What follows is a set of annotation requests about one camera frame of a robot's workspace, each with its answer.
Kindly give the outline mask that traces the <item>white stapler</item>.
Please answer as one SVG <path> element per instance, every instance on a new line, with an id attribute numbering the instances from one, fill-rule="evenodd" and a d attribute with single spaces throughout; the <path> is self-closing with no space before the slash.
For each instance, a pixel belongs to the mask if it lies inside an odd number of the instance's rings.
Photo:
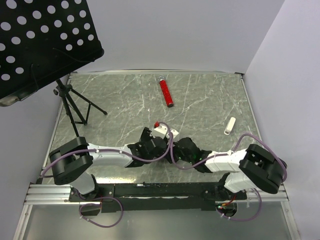
<path id="1" fill-rule="evenodd" d="M 233 130 L 234 126 L 235 126 L 235 123 L 236 123 L 236 118 L 235 117 L 231 117 L 229 119 L 225 129 L 224 129 L 224 134 L 225 135 L 228 136 L 232 132 L 232 130 Z"/>

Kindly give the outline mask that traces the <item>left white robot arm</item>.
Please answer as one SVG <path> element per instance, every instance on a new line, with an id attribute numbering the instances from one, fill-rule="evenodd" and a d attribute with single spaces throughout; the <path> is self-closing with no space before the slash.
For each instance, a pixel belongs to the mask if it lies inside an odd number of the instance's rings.
<path id="1" fill-rule="evenodd" d="M 169 152 L 170 128 L 159 124 L 153 130 L 144 128 L 140 139 L 121 147 L 107 147 L 88 143 L 83 136 L 74 138 L 49 154 L 50 164 L 42 172 L 52 171 L 54 184 L 70 185 L 79 198 L 95 200 L 99 186 L 87 170 L 98 166 L 138 168 L 163 159 Z"/>

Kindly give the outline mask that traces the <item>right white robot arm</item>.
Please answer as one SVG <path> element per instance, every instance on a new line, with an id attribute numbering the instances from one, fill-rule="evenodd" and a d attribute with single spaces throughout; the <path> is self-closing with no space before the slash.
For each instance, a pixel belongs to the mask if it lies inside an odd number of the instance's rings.
<path id="1" fill-rule="evenodd" d="M 176 165 L 179 160 L 200 173 L 222 172 L 218 193 L 223 199 L 252 188 L 277 194 L 288 167 L 285 161 L 254 143 L 241 150 L 217 152 L 201 150 L 189 137 L 170 145 L 169 161 Z"/>

